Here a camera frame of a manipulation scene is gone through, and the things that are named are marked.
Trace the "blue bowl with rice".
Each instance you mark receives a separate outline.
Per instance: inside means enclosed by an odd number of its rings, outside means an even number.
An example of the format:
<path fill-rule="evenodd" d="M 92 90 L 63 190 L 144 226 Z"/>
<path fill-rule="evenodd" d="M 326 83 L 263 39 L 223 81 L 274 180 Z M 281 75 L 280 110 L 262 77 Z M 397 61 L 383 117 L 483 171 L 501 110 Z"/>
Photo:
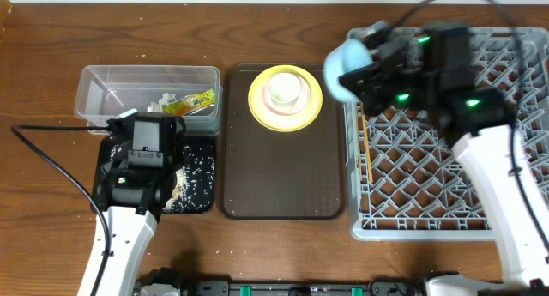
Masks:
<path fill-rule="evenodd" d="M 359 98 L 339 83 L 339 77 L 373 63 L 365 44 L 347 39 L 334 49 L 323 64 L 323 79 L 331 96 L 342 103 L 359 103 Z"/>

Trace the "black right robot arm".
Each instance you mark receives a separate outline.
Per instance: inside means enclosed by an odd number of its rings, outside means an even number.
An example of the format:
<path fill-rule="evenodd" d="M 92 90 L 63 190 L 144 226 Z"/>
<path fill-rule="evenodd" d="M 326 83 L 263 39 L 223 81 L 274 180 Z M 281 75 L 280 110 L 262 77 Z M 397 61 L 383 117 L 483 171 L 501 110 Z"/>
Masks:
<path fill-rule="evenodd" d="M 456 271 L 407 295 L 548 292 L 548 134 L 538 48 L 522 30 L 446 21 L 350 31 L 326 58 L 344 107 L 351 233 L 359 240 L 491 240 L 500 282 Z"/>

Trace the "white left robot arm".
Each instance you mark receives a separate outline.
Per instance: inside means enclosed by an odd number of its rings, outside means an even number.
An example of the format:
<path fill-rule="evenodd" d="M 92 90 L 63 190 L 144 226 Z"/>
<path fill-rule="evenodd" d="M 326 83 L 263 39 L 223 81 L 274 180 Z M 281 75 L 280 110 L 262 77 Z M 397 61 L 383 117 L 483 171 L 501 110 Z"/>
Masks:
<path fill-rule="evenodd" d="M 148 243 L 177 183 L 183 155 L 136 150 L 98 162 L 93 188 L 94 244 L 78 293 L 131 295 Z"/>

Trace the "white tissue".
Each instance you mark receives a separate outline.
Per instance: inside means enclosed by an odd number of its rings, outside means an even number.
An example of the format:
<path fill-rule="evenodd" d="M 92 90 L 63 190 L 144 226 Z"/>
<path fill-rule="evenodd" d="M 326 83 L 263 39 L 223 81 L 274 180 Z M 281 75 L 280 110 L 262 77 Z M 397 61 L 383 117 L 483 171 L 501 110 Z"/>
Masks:
<path fill-rule="evenodd" d="M 157 102 L 152 102 L 147 107 L 147 112 L 162 112 L 166 114 L 175 114 L 172 110 L 172 104 L 176 102 L 176 95 L 165 93 Z"/>

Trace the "green snack wrapper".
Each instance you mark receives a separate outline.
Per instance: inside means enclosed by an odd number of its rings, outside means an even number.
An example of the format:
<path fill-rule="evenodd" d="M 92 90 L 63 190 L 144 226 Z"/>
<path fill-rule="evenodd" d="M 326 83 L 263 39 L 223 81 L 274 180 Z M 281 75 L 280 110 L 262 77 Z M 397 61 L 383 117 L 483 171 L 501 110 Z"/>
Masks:
<path fill-rule="evenodd" d="M 210 107 L 214 102 L 215 91 L 210 88 L 205 92 L 189 94 L 180 100 L 168 102 L 162 106 L 162 111 L 171 115 L 186 116 Z"/>

